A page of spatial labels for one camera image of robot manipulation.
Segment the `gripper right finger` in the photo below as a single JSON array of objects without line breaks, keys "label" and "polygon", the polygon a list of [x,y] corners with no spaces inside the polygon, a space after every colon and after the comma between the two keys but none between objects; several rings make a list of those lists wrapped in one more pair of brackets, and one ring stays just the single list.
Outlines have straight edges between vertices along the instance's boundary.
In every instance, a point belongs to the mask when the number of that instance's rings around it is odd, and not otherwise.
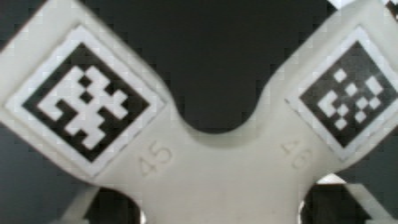
[{"label": "gripper right finger", "polygon": [[391,214],[368,188],[336,174],[322,177],[308,192],[303,224],[391,224]]}]

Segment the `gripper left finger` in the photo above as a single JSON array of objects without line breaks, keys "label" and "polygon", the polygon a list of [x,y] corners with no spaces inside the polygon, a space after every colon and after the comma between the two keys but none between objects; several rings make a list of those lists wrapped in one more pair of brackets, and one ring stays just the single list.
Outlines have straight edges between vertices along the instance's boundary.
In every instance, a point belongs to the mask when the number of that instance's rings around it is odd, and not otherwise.
[{"label": "gripper left finger", "polygon": [[88,186],[52,224],[143,224],[139,205],[116,190]]}]

